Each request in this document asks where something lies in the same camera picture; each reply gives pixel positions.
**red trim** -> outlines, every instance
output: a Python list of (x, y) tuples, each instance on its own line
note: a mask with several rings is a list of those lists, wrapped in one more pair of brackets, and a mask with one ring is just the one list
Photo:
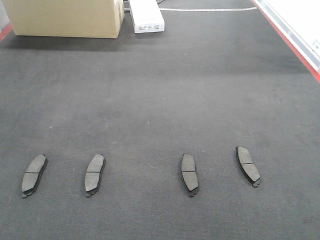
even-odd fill
[(5, 39), (5, 37), (12, 31), (12, 26), (9, 23), (3, 30), (0, 32), (0, 42)]
[(285, 41), (285, 43), (291, 48), (291, 50), (294, 52), (294, 54), (300, 59), (300, 61), (305, 65), (305, 67), (310, 71), (310, 73), (315, 77), (315, 79), (318, 80), (320, 83), (320, 73), (318, 73), (311, 65), (310, 63), (302, 56), (302, 54), (296, 49), (296, 47), (287, 39), (287, 37), (281, 32), (281, 30), (272, 22), (272, 20), (265, 14), (264, 10), (261, 9), (255, 0), (251, 0), (256, 7), (262, 12), (262, 14), (265, 16), (265, 18), (268, 20), (268, 22), (272, 25), (272, 27), (276, 30), (276, 32), (282, 37), (282, 39)]

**cardboard box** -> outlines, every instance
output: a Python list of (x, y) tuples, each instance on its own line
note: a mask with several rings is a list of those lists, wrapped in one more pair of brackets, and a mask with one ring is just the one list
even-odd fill
[(156, 0), (129, 0), (129, 5), (136, 34), (165, 30), (165, 20)]
[(123, 0), (3, 0), (16, 35), (117, 38)]

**white wall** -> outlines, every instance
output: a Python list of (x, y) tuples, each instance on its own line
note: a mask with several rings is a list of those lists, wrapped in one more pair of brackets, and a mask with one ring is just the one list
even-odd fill
[(320, 0), (265, 0), (320, 57)]
[(9, 24), (9, 18), (7, 16), (5, 7), (2, 3), (2, 0), (0, 0), (0, 32), (2, 29), (4, 29)]

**white cable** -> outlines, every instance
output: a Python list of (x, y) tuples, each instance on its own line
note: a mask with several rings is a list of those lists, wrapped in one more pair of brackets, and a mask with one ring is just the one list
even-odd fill
[(257, 7), (247, 7), (247, 8), (204, 8), (204, 9), (183, 9), (183, 8), (159, 8), (161, 11), (170, 11), (170, 12), (243, 12), (256, 10)]

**brake pad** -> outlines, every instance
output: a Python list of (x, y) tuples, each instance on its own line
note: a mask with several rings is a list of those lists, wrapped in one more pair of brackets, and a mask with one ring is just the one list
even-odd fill
[(194, 158), (187, 153), (182, 158), (181, 177), (189, 197), (194, 197), (199, 191), (196, 163)]
[(36, 191), (47, 163), (48, 159), (45, 155), (36, 156), (30, 163), (22, 179), (21, 190), (24, 199)]
[(101, 154), (96, 154), (89, 163), (84, 178), (87, 198), (98, 191), (105, 162), (106, 160)]
[(250, 152), (248, 151), (248, 149), (240, 146), (237, 146), (235, 150), (236, 159), (241, 172), (255, 188), (259, 187), (261, 183), (261, 177), (256, 165), (254, 164), (250, 156)]

